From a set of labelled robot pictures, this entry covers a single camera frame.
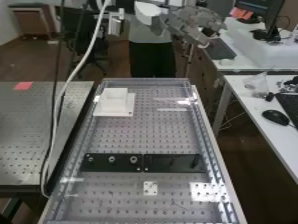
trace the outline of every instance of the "table leg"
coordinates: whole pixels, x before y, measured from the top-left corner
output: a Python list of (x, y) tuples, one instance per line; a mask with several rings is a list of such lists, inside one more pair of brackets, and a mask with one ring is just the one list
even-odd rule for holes
[(229, 106), (230, 96), (232, 96), (232, 90), (230, 90), (229, 85), (225, 83), (225, 87), (224, 87), (224, 91), (222, 91), (222, 95), (221, 95), (221, 101), (220, 101), (220, 105), (217, 108), (217, 115), (216, 115), (216, 119), (213, 122), (213, 132), (214, 132), (216, 137), (217, 137), (220, 129), (221, 129), (224, 116), (226, 114), (226, 108)]

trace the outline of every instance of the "black device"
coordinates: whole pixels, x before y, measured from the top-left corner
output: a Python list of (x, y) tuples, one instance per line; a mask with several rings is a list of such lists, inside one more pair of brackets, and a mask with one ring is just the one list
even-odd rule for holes
[(288, 118), (288, 116), (277, 110), (264, 111), (262, 116), (268, 120), (273, 121), (274, 123), (277, 123), (282, 126), (288, 126), (290, 124), (290, 119)]
[[(60, 10), (61, 8), (59, 6), (55, 7), (56, 16), (60, 17)], [(83, 13), (83, 9), (76, 8), (67, 8), (64, 7), (64, 29), (65, 29), (65, 35), (64, 40), (67, 42), (67, 46), (71, 51), (76, 51), (77, 55), (84, 55), (91, 43), (91, 39), (93, 36), (95, 28), (96, 28), (96, 19), (95, 15), (99, 14), (99, 12), (95, 11), (85, 11), (84, 19), (83, 19), (83, 25), (77, 37), (77, 41), (75, 43), (76, 39), (76, 32), (77, 32), (77, 24), (80, 21), (80, 16)], [(108, 42), (105, 40), (105, 27), (101, 26), (103, 29), (103, 38), (97, 38), (95, 47), (92, 49), (92, 52), (89, 54), (89, 57), (87, 59), (85, 64), (81, 67), (80, 72), (84, 70), (88, 64), (95, 64), (97, 68), (103, 71), (103, 74), (107, 75), (107, 71), (104, 67), (100, 64), (100, 60), (107, 60), (107, 58), (99, 57), (99, 52), (104, 52), (108, 50)], [(73, 62), (73, 67), (80, 63), (80, 60)]]
[(276, 97), (298, 129), (298, 95), (278, 93), (276, 94)]
[(254, 12), (253, 20), (262, 16), (266, 30), (253, 30), (256, 40), (281, 41), (277, 28), (277, 18), (285, 4), (285, 0), (238, 0), (236, 7)]
[(210, 40), (206, 52), (213, 60), (234, 59), (237, 56), (236, 52), (230, 49), (221, 38)]

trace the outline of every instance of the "mounting hole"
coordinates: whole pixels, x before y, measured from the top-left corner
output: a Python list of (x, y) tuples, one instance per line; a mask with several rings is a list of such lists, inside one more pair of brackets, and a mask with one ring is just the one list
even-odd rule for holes
[(136, 164), (136, 163), (137, 163), (137, 156), (132, 156), (132, 157), (131, 157), (131, 163), (132, 163), (132, 164)]
[(116, 161), (115, 156), (111, 156), (111, 157), (109, 157), (109, 162), (111, 162), (111, 163), (115, 163), (115, 161)]

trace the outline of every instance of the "white block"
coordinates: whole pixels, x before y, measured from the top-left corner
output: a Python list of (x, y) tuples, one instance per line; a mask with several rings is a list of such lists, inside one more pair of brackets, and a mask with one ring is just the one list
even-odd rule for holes
[(100, 98), (103, 112), (125, 112), (127, 98), (127, 88), (105, 88)]
[(127, 88), (105, 88), (96, 96), (93, 116), (132, 117), (135, 110), (136, 93), (128, 93)]
[(298, 62), (298, 44), (274, 45), (253, 38), (245, 29), (234, 29), (228, 34), (234, 39), (234, 46), (261, 68), (294, 69)]
[(161, 9), (159, 6), (145, 3), (135, 2), (136, 17), (140, 22), (148, 26), (152, 25), (152, 18), (161, 15)]

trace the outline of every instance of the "white cable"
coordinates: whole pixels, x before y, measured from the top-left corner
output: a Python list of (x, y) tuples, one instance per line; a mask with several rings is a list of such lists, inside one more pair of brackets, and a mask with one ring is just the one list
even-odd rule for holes
[(229, 119), (229, 120), (221, 125), (221, 127), (224, 127), (230, 121), (233, 121), (236, 118), (241, 117), (244, 114), (245, 114), (245, 112), (241, 113), (241, 114), (238, 114), (237, 116), (234, 116), (232, 119)]
[(111, 0), (105, 0), (105, 3), (104, 3), (104, 6), (101, 8), (101, 12), (100, 12), (100, 15), (99, 15), (99, 19), (97, 19), (97, 24), (96, 24), (96, 29), (95, 29), (95, 33), (93, 33), (93, 36), (92, 36), (92, 40), (91, 40), (91, 44), (89, 44), (89, 47), (87, 49), (87, 52), (85, 52), (85, 55), (80, 61), (80, 63), (77, 64), (77, 67), (75, 68), (64, 86), (63, 86), (63, 89), (60, 90), (59, 92), (59, 95), (57, 95), (57, 99), (56, 99), (56, 102), (55, 102), (55, 110), (54, 110), (54, 129), (52, 129), (52, 142), (51, 142), (51, 148), (50, 148), (50, 156), (48, 156), (48, 159), (46, 160), (46, 163), (44, 163), (44, 170), (43, 170), (43, 174), (42, 174), (42, 194), (44, 195), (44, 197), (50, 197), (47, 194), (46, 194), (46, 189), (44, 189), (44, 183), (46, 183), (46, 174), (47, 174), (47, 170), (50, 168), (50, 160), (51, 160), (51, 156), (52, 156), (52, 152), (54, 152), (54, 146), (55, 146), (55, 140), (56, 140), (56, 132), (57, 132), (57, 111), (59, 111), (59, 107), (60, 107), (60, 102), (61, 102), (61, 98), (63, 98), (63, 95), (67, 91), (67, 88), (68, 88), (68, 85), (71, 83), (71, 81), (73, 80), (77, 72), (80, 71), (88, 57), (89, 57), (89, 54), (92, 52), (92, 49), (93, 49), (93, 46), (95, 46), (95, 43), (96, 43), (96, 39), (97, 39), (97, 34), (99, 34), (99, 31), (100, 31), (100, 26), (101, 26), (101, 21), (103, 21), (103, 17), (104, 17), (104, 12), (105, 12), (105, 8), (107, 6), (109, 5), (111, 3)]

